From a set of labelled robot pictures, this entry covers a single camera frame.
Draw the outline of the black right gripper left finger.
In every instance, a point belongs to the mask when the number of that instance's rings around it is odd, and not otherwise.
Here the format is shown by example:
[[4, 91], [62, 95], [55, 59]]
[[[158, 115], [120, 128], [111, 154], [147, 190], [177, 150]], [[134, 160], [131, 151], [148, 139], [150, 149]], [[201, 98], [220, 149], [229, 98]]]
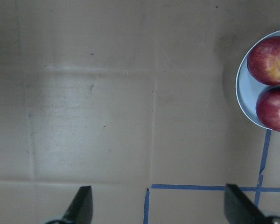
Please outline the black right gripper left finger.
[[50, 220], [47, 224], [90, 224], [93, 218], [91, 186], [79, 188], [63, 217]]

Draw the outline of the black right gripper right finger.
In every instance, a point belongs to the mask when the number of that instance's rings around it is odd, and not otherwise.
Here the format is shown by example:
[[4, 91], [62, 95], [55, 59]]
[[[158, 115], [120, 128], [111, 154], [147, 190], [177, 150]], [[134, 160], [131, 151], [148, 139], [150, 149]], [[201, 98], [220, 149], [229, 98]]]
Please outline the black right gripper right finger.
[[265, 216], [236, 184], [226, 184], [224, 215], [230, 224], [280, 224], [279, 216]]

